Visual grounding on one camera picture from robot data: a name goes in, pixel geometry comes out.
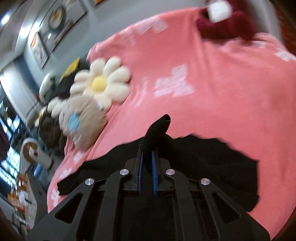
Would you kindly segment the pink fleece blanket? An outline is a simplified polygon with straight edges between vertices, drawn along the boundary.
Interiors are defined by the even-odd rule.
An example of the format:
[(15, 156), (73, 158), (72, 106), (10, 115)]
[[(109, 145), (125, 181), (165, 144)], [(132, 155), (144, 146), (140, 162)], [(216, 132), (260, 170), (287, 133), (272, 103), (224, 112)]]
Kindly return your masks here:
[(258, 33), (204, 40), (198, 8), (171, 11), (133, 24), (96, 43), (87, 61), (118, 56), (132, 73), (131, 92), (114, 105), (95, 145), (67, 141), (65, 158), (47, 192), (48, 210), (62, 200), (57, 182), (84, 161), (142, 137), (164, 114), (168, 134), (220, 138), (259, 161), (259, 203), (251, 212), (275, 237), (295, 208), (295, 56), (276, 37)]

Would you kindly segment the white daisy flower pillow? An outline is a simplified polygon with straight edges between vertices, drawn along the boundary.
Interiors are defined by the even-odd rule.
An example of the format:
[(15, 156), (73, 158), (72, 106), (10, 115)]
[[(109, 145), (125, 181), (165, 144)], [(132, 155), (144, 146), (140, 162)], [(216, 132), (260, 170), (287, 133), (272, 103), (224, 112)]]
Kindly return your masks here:
[(130, 69), (121, 64), (119, 57), (112, 56), (107, 61), (97, 58), (88, 70), (75, 75), (70, 95), (92, 97), (105, 111), (109, 111), (113, 103), (123, 103), (129, 96), (131, 76)]

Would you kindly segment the black long-sleeve garment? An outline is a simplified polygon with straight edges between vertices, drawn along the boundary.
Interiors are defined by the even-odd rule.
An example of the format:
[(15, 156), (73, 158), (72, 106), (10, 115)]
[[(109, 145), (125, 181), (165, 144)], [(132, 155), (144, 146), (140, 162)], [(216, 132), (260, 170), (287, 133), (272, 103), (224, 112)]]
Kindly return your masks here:
[(150, 154), (156, 148), (160, 158), (187, 178), (208, 178), (236, 201), (245, 211), (252, 211), (258, 200), (257, 161), (233, 150), (217, 138), (188, 135), (172, 138), (166, 134), (171, 119), (165, 114), (155, 121), (144, 137), (111, 149), (107, 154), (84, 162), (76, 172), (59, 181), (60, 195), (70, 194), (87, 178), (102, 180), (122, 169), (138, 150)]

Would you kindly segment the dark puffer jacket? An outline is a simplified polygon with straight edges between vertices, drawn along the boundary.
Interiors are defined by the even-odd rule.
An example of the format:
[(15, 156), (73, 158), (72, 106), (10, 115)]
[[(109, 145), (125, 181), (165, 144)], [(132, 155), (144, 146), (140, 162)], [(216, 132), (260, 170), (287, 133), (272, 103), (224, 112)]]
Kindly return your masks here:
[(64, 151), (67, 138), (60, 129), (58, 118), (52, 118), (48, 112), (39, 120), (39, 136), (48, 148)]

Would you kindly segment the beige plush pillow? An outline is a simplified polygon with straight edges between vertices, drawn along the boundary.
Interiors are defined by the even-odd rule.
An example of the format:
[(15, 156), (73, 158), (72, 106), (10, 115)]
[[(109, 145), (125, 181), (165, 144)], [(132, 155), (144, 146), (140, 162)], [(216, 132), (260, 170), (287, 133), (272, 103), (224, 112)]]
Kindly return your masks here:
[(101, 102), (82, 95), (71, 97), (62, 104), (59, 126), (80, 151), (89, 149), (107, 124), (106, 111)]

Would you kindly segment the dark red plush toy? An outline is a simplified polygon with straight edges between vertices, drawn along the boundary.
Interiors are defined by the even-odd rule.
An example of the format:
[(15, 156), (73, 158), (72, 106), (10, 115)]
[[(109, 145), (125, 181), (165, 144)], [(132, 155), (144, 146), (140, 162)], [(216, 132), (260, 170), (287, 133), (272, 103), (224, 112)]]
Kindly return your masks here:
[(208, 1), (196, 26), (202, 38), (214, 40), (241, 37), (250, 41), (256, 33), (247, 1)]

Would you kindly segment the framed wall picture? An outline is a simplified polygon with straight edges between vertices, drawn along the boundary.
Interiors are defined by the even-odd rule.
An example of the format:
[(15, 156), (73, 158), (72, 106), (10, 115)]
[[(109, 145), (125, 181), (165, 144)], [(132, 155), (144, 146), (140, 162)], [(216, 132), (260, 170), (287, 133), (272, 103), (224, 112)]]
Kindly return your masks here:
[(41, 21), (40, 37), (49, 54), (72, 27), (86, 15), (82, 1), (54, 1)]

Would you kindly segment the white plush toy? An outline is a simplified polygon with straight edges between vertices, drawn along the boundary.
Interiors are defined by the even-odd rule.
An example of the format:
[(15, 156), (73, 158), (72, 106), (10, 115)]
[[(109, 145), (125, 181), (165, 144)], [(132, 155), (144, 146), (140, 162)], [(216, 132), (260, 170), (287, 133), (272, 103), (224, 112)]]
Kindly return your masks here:
[(39, 88), (39, 99), (42, 103), (45, 102), (45, 97), (46, 97), (46, 94), (47, 92), (53, 87), (54, 85), (54, 78), (51, 76), (50, 73), (48, 73), (42, 83), (41, 83), (41, 86)]

